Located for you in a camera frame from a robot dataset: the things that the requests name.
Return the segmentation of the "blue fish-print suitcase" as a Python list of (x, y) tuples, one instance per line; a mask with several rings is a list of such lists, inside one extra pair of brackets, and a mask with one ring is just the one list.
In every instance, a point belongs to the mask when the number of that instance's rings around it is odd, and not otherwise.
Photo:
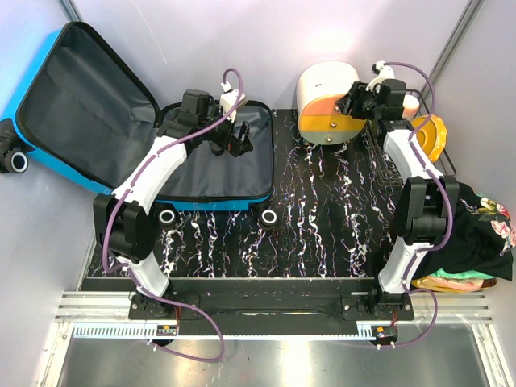
[[(23, 173), (37, 160), (100, 194), (118, 188), (150, 150), (181, 102), (160, 107), (144, 83), (87, 23), (68, 23), (42, 43), (1, 117), (1, 170)], [(156, 203), (179, 211), (254, 210), (277, 221), (273, 122), (263, 103), (237, 110), (234, 135), (250, 125), (253, 150), (215, 156), (202, 142), (176, 169)]]

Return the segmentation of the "black clothes pile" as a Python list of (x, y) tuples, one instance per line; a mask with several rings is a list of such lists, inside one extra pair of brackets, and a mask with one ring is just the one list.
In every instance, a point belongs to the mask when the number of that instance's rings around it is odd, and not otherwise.
[(478, 272), (487, 277), (513, 279), (515, 223), (500, 203), (460, 184), (452, 233), (447, 244), (428, 252), (413, 278)]

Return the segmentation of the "yellow plastic basket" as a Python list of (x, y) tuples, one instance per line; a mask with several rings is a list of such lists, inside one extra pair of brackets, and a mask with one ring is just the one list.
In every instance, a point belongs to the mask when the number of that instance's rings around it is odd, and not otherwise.
[(497, 279), (448, 279), (427, 276), (411, 281), (412, 286), (419, 289), (429, 289), (440, 293), (472, 293), (489, 289), (497, 284)]

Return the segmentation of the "green tie-dye cloth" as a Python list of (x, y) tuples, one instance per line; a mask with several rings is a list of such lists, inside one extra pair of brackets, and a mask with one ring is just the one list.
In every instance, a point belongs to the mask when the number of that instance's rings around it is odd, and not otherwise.
[(447, 279), (456, 279), (456, 280), (471, 280), (471, 279), (479, 279), (479, 280), (491, 280), (495, 279), (495, 277), (490, 276), (489, 274), (481, 273), (476, 270), (467, 270), (460, 273), (450, 273), (447, 272), (444, 268), (440, 268), (439, 270), (433, 272), (431, 277), (440, 277)]

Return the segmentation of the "pink floral cloth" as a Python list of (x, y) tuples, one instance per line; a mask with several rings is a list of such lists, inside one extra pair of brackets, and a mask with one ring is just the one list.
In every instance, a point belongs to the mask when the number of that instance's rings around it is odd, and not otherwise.
[(479, 280), (479, 279), (467, 279), (467, 280), (456, 280), (436, 277), (433, 279), (434, 287), (441, 292), (447, 293), (471, 293), (477, 290), (488, 289), (494, 287), (497, 284), (496, 279), (491, 280)]

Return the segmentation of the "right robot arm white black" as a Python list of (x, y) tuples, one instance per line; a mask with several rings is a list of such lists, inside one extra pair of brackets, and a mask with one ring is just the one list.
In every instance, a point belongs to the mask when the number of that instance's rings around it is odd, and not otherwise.
[(345, 319), (410, 314), (410, 282), (418, 266), (451, 237), (459, 183), (443, 175), (422, 150), (416, 130), (402, 116), (405, 96), (406, 83), (397, 79), (375, 85), (356, 81), (336, 103), (342, 114), (379, 131), (382, 148), (404, 181), (393, 218), (393, 250), (365, 295), (341, 299)]

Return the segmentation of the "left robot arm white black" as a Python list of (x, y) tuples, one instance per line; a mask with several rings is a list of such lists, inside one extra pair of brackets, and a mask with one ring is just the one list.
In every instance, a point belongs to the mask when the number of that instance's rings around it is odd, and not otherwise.
[(234, 157), (252, 150), (247, 124), (233, 134), (237, 110), (246, 102), (243, 91), (227, 82), (218, 101), (201, 90), (186, 90), (179, 109), (162, 122), (150, 150), (130, 176), (112, 193), (100, 193), (94, 199), (94, 225), (105, 273), (125, 268), (137, 289), (148, 296), (145, 307), (155, 318), (167, 318), (174, 300), (165, 294), (169, 281), (153, 253), (159, 222), (152, 206), (173, 172), (202, 142), (209, 141)]

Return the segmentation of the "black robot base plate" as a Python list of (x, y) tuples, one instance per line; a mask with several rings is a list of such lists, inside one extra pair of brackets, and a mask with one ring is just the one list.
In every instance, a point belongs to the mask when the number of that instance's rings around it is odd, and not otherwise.
[(315, 314), (344, 321), (411, 321), (407, 292), (387, 293), (372, 278), (175, 278), (164, 298), (207, 314)]

